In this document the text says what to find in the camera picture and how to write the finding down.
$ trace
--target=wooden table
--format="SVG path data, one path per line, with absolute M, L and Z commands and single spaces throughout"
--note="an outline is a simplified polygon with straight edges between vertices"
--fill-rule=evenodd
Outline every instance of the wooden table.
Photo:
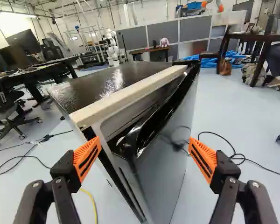
M 148 48 L 148 49 L 139 49 L 139 50 L 133 50 L 130 51 L 130 55 L 133 56 L 133 60 L 135 61 L 135 58 L 137 55 L 141 55 L 144 52 L 154 52 L 154 51 L 164 51 L 165 52 L 165 58 L 166 58 L 166 62 L 168 62 L 168 50 L 170 49 L 170 47 L 165 47 L 165 48 Z
M 250 86 L 254 87 L 260 75 L 260 71 L 263 67 L 263 64 L 266 60 L 266 55 L 268 54 L 271 48 L 271 44 L 272 42 L 280 41 L 280 34 L 252 34 L 250 32 L 228 33 L 226 35 L 225 43 L 223 45 L 222 58 L 225 58 L 226 56 L 226 51 L 228 49 L 230 39 L 240 39 L 243 41 L 263 41 L 265 43 L 262 48 L 254 75 L 252 77 L 252 81 L 250 83 Z

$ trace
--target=desk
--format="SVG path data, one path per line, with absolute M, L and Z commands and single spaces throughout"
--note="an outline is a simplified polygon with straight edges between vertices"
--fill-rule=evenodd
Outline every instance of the desk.
M 230 39 L 240 39 L 240 40 L 244 40 L 244 41 L 263 41 L 265 43 L 263 46 L 263 49 L 261 51 L 259 61 L 257 63 L 252 81 L 250 83 L 250 86 L 254 87 L 257 82 L 257 79 L 260 75 L 260 71 L 263 67 L 263 64 L 266 60 L 266 55 L 271 48 L 271 44 L 272 44 L 272 42 L 280 41 L 280 34 L 252 34 L 250 32 L 229 33 L 226 36 L 226 40 L 223 45 L 224 47 L 223 47 L 222 54 L 220 54 L 220 55 L 222 55 L 222 58 L 225 58 Z
M 148 48 L 148 49 L 139 49 L 139 50 L 133 50 L 130 51 L 130 55 L 133 56 L 133 60 L 135 61 L 135 58 L 137 55 L 141 55 L 144 52 L 154 52 L 154 51 L 164 51 L 165 52 L 165 58 L 166 58 L 166 62 L 168 62 L 168 50 L 170 49 L 170 47 L 165 47 L 165 48 Z
M 33 66 L 34 67 L 41 67 L 41 66 L 48 65 L 48 64 L 62 63 L 70 71 L 72 78 L 78 78 L 75 70 L 73 69 L 73 66 L 71 65 L 77 59 L 78 59 L 78 56 L 65 57 L 65 58 L 59 58 L 59 59 L 56 59 L 56 60 L 51 60 L 51 61 L 48 61 L 48 62 L 44 62 L 44 63 L 41 63 L 41 64 L 35 64 Z
M 36 84 L 49 79 L 54 79 L 56 83 L 61 83 L 58 74 L 64 69 L 65 67 L 62 63 L 53 63 L 41 65 L 36 70 L 24 71 L 16 75 L 7 75 L 0 79 L 0 89 L 8 89 L 20 84 L 25 84 L 33 98 L 37 101 L 37 104 L 34 105 L 34 107 L 36 107 L 45 100 L 37 89 Z

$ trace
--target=white wall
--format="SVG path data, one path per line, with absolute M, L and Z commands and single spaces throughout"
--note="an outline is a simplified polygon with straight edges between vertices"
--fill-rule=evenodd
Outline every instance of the white wall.
M 11 11 L 11 8 L 6 6 L 1 6 L 0 10 Z M 14 11 L 20 13 L 28 13 L 27 9 L 24 8 L 23 9 L 14 8 Z M 34 29 L 31 19 L 33 20 L 36 30 Z M 19 33 L 26 29 L 31 29 L 35 37 L 37 33 L 38 38 L 40 40 L 43 38 L 41 29 L 39 28 L 39 25 L 37 23 L 37 18 L 26 17 L 19 14 L 0 13 L 0 29 L 3 32 L 3 34 L 0 32 L 0 48 L 8 46 L 8 43 L 6 42 L 4 36 L 9 37 L 13 34 Z
M 222 0 L 222 3 L 224 5 L 224 10 L 225 11 L 232 11 L 232 6 L 235 4 L 236 0 Z M 72 3 L 72 0 L 57 0 L 56 2 L 49 2 L 46 4 L 43 4 L 43 9 L 49 10 L 52 9 L 54 13 L 57 14 L 71 14 L 74 12 L 74 6 L 68 6 L 64 7 L 63 9 L 55 9 L 55 7 L 61 6 L 62 2 L 64 4 L 69 4 Z M 171 20 L 175 17 L 175 6 L 179 4 L 179 0 L 168 0 L 168 18 L 167 18 L 167 9 L 166 9 L 166 0 L 143 0 L 143 6 L 141 5 L 141 1 L 136 1 L 134 3 L 135 11 L 136 11 L 136 16 L 137 16 L 137 21 L 138 25 L 141 24 L 146 24 L 146 23 L 153 23 L 153 22 L 158 22 L 158 21 L 165 21 L 165 20 Z M 96 8 L 96 4 L 93 1 L 88 2 L 91 7 Z M 102 4 L 102 6 L 106 6 L 105 1 L 97 0 L 98 4 Z M 182 4 L 186 4 L 187 0 L 181 0 Z M 89 10 L 89 6 L 86 3 L 81 3 L 81 6 L 83 7 L 84 10 Z M 255 21 L 255 17 L 259 13 L 259 9 L 261 6 L 261 0 L 254 0 L 254 5 L 253 5 L 253 10 L 252 10 L 252 17 L 251 21 Z M 38 8 L 42 9 L 41 6 L 37 6 L 35 9 L 36 14 L 40 15 L 50 15 L 49 13 L 45 13 L 43 11 L 37 10 Z M 76 4 L 77 11 L 80 12 L 79 6 Z M 10 11 L 10 7 L 2 7 L 2 10 L 8 10 Z M 18 12 L 27 12 L 26 9 L 15 9 Z M 99 18 L 99 26 L 102 27 L 104 26 L 105 28 L 110 28 L 110 29 L 121 29 L 121 28 L 127 28 L 130 26 L 134 26 L 134 21 L 132 17 L 132 4 L 128 4 L 128 10 L 129 10 L 129 19 L 130 21 L 127 22 L 124 14 L 124 6 L 119 5 L 119 6 L 111 6 L 111 11 L 114 19 L 114 24 L 115 28 L 112 22 L 111 14 L 110 14 L 110 9 L 109 8 L 100 8 L 100 18 Z M 214 2 L 210 3 L 207 5 L 207 12 L 210 14 L 216 13 L 217 12 L 217 6 Z M 85 12 L 85 16 L 87 18 L 88 24 L 89 25 L 95 25 L 95 29 L 97 29 L 97 22 L 96 18 L 98 18 L 98 11 L 95 10 L 93 12 Z M 80 27 L 85 27 L 87 26 L 87 23 L 84 19 L 84 16 L 82 13 L 78 14 L 79 20 L 81 24 L 78 21 L 78 18 L 76 15 L 71 15 L 71 16 L 66 16 L 65 19 L 57 19 L 57 24 L 59 26 L 61 35 L 57 29 L 56 25 L 52 24 L 52 20 L 49 18 L 49 20 L 45 17 L 39 17 L 39 23 L 43 29 L 40 29 L 38 25 L 38 21 L 36 18 L 33 18 L 33 22 L 35 25 L 35 29 L 33 27 L 31 18 L 29 17 L 21 17 L 18 15 L 0 15 L 0 28 L 2 29 L 3 33 L 5 36 L 10 36 L 12 34 L 18 33 L 20 31 L 23 31 L 25 29 L 31 29 L 32 32 L 37 34 L 40 42 L 42 43 L 42 38 L 48 37 L 47 32 L 53 32 L 55 33 L 58 37 L 65 40 L 67 44 L 69 44 L 69 40 L 67 36 L 64 34 L 65 31 L 67 31 L 67 27 L 69 30 L 74 30 L 75 26 L 78 25 Z M 87 41 L 91 41 L 91 38 L 86 35 Z M 80 41 L 76 41 L 74 43 L 75 45 L 81 45 L 82 43 Z M 0 33 L 0 48 L 7 46 L 6 41 L 4 40 L 4 37 Z

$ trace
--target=shoe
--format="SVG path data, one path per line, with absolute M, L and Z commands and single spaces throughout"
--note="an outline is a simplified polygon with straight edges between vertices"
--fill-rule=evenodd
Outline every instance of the shoe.
M 280 79 L 274 78 L 270 83 L 267 84 L 267 87 L 275 87 L 280 85 Z

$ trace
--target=person's leg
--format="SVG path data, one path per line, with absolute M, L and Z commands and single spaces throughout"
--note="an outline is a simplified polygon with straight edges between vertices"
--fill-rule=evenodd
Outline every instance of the person's leg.
M 280 45 L 273 45 L 266 57 L 268 67 L 273 77 L 275 77 L 267 86 L 274 87 L 280 85 Z

